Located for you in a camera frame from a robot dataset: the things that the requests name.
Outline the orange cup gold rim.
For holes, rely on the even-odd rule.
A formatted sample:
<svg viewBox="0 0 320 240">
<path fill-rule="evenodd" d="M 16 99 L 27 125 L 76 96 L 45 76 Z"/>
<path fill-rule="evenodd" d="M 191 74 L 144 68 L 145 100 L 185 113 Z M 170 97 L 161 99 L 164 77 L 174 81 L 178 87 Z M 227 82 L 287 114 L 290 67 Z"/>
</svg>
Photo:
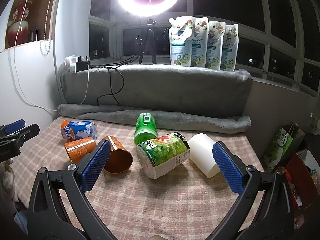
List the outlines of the orange cup gold rim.
<svg viewBox="0 0 320 240">
<path fill-rule="evenodd" d="M 120 141 L 111 135 L 104 137 L 111 145 L 111 153 L 104 170 L 110 174 L 121 174 L 126 172 L 133 163 L 132 154 L 120 143 Z"/>
</svg>

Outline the white paper cup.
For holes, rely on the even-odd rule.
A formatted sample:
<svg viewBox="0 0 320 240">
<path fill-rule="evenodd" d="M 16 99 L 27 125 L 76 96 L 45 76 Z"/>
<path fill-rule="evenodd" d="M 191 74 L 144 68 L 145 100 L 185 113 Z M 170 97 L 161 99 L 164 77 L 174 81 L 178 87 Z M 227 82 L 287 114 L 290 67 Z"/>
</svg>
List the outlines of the white paper cup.
<svg viewBox="0 0 320 240">
<path fill-rule="evenodd" d="M 188 141 L 190 147 L 190 159 L 207 177 L 212 178 L 220 172 L 213 157 L 215 141 L 204 133 L 192 136 Z"/>
</svg>

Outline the red white vase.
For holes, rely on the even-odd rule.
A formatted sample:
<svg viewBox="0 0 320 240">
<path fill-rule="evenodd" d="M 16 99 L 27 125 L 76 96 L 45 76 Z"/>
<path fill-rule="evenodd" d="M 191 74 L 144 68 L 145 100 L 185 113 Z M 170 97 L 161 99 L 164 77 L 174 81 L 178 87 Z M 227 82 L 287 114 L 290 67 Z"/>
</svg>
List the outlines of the red white vase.
<svg viewBox="0 0 320 240">
<path fill-rule="evenodd" d="M 23 1 L 14 8 L 12 20 L 8 22 L 7 27 L 6 40 L 8 48 L 24 44 L 26 42 L 29 31 L 27 17 L 29 15 L 29 7 L 31 5 L 31 1 Z"/>
</svg>

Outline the green plastic cup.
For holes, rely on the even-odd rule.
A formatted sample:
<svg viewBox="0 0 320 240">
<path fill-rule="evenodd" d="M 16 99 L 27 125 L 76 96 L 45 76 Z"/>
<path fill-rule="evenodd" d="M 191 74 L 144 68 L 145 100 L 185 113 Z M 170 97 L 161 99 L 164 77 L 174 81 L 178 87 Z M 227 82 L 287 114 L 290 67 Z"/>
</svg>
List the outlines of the green plastic cup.
<svg viewBox="0 0 320 240">
<path fill-rule="evenodd" d="M 136 120 L 134 143 L 137 146 L 146 140 L 158 137 L 155 120 L 151 113 L 141 113 Z"/>
</svg>

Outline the red box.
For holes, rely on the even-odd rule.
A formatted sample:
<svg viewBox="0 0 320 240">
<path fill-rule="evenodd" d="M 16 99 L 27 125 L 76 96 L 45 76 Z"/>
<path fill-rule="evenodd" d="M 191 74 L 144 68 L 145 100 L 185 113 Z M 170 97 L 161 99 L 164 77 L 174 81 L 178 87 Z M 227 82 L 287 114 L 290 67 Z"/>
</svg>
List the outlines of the red box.
<svg viewBox="0 0 320 240">
<path fill-rule="evenodd" d="M 294 153 L 285 168 L 300 196 L 302 202 L 301 208 L 306 209 L 318 197 L 316 185 L 306 165 L 298 154 Z"/>
</svg>

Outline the plaid tablecloth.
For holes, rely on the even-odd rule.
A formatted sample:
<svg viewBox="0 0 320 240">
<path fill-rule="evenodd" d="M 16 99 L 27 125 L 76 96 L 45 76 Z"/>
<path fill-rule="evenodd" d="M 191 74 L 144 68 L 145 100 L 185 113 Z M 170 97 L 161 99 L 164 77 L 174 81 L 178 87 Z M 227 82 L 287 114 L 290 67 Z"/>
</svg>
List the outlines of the plaid tablecloth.
<svg viewBox="0 0 320 240">
<path fill-rule="evenodd" d="M 26 143 L 12 169 L 16 192 L 24 205 L 41 167 L 61 170 L 69 164 L 60 133 L 62 118 Z M 205 239 L 237 198 L 222 174 L 207 178 L 191 161 L 152 180 L 134 159 L 121 174 L 101 172 L 86 197 L 118 239 Z"/>
</svg>

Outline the green label noodle cup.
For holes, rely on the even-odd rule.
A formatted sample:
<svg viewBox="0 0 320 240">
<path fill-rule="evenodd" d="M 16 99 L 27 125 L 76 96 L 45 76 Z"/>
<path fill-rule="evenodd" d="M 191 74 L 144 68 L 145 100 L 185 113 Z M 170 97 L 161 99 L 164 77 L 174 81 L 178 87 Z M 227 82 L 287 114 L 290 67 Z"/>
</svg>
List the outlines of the green label noodle cup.
<svg viewBox="0 0 320 240">
<path fill-rule="evenodd" d="M 141 142 L 136 155 L 145 175 L 158 179 L 185 162 L 190 157 L 190 147 L 181 133 L 172 132 Z"/>
</svg>

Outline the green shopping bag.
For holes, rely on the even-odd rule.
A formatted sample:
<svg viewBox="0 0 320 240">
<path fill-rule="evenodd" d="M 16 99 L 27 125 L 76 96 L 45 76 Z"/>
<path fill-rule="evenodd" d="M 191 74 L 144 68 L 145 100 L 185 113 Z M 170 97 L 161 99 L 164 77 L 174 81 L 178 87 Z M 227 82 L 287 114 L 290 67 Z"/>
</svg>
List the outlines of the green shopping bag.
<svg viewBox="0 0 320 240">
<path fill-rule="evenodd" d="M 304 136 L 304 131 L 296 122 L 280 126 L 262 158 L 264 169 L 273 172 L 278 166 L 284 166 L 299 148 Z"/>
</svg>

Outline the grey fleece blanket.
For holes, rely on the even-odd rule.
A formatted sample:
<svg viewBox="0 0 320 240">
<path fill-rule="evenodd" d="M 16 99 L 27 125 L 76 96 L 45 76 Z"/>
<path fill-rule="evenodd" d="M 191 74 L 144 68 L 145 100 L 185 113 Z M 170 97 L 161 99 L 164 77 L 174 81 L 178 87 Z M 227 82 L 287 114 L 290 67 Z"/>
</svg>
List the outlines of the grey fleece blanket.
<svg viewBox="0 0 320 240">
<path fill-rule="evenodd" d="M 251 126 L 244 115 L 251 83 L 245 70 L 162 64 L 65 71 L 58 113 L 125 125 L 151 113 L 157 128 L 236 134 Z"/>
</svg>

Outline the black tripod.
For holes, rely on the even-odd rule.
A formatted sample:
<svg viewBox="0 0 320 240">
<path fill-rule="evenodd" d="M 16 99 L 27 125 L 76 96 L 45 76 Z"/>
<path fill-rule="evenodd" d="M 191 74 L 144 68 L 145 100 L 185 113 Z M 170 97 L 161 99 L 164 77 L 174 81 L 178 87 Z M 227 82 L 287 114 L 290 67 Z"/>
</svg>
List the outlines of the black tripod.
<svg viewBox="0 0 320 240">
<path fill-rule="evenodd" d="M 156 21 L 148 17 L 146 20 L 146 27 L 141 28 L 141 35 L 138 37 L 139 41 L 139 61 L 138 64 L 142 64 L 143 57 L 147 54 L 151 55 L 152 64 L 157 63 L 156 59 L 156 46 L 155 46 L 155 34 L 154 25 Z"/>
</svg>

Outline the orange blue Arctic Ocean bottle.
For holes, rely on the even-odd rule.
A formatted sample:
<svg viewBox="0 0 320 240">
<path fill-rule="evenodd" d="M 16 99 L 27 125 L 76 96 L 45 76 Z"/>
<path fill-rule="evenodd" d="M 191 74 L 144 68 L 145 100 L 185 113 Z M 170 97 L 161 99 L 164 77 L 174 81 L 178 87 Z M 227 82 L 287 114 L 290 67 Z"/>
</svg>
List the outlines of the orange blue Arctic Ocean bottle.
<svg viewBox="0 0 320 240">
<path fill-rule="evenodd" d="M 68 121 L 65 120 L 60 126 L 61 135 L 67 140 L 80 140 L 88 137 L 97 139 L 97 125 L 91 121 Z"/>
</svg>

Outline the white power strip with plugs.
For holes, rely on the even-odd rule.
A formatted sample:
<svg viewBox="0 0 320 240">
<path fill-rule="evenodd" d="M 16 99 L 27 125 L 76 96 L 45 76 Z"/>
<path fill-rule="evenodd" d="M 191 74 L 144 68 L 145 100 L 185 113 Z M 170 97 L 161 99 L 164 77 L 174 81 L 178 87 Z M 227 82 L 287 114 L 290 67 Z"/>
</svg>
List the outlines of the white power strip with plugs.
<svg viewBox="0 0 320 240">
<path fill-rule="evenodd" d="M 89 70 L 91 65 L 88 57 L 81 57 L 75 55 L 66 57 L 64 63 L 71 73 Z"/>
</svg>

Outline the orange patterned cup with stripe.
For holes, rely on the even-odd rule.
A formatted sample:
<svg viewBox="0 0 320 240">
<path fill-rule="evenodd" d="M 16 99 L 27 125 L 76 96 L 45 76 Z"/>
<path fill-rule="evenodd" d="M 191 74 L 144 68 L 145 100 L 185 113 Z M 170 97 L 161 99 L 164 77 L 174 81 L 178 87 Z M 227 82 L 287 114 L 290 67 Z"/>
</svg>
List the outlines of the orange patterned cup with stripe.
<svg viewBox="0 0 320 240">
<path fill-rule="evenodd" d="M 96 147 L 92 137 L 69 141 L 64 144 L 67 155 L 72 163 L 78 164 L 84 155 L 91 153 Z"/>
</svg>

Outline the white refill pouch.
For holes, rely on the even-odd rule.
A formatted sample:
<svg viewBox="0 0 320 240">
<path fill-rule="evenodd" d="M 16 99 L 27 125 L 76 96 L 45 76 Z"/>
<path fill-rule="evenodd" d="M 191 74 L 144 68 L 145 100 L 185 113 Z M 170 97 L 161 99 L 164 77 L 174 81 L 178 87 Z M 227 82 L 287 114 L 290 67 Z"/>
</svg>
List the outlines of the white refill pouch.
<svg viewBox="0 0 320 240">
<path fill-rule="evenodd" d="M 222 44 L 226 23 L 209 21 L 208 43 L 206 53 L 206 68 L 219 70 L 221 66 Z"/>
<path fill-rule="evenodd" d="M 239 45 L 238 24 L 226 25 L 223 36 L 221 70 L 234 71 Z"/>
<path fill-rule="evenodd" d="M 170 18 L 169 45 L 171 65 L 190 67 L 192 39 L 196 18 L 194 16 L 180 16 Z"/>
<path fill-rule="evenodd" d="M 208 18 L 196 18 L 191 51 L 192 67 L 206 66 L 208 31 Z"/>
</svg>

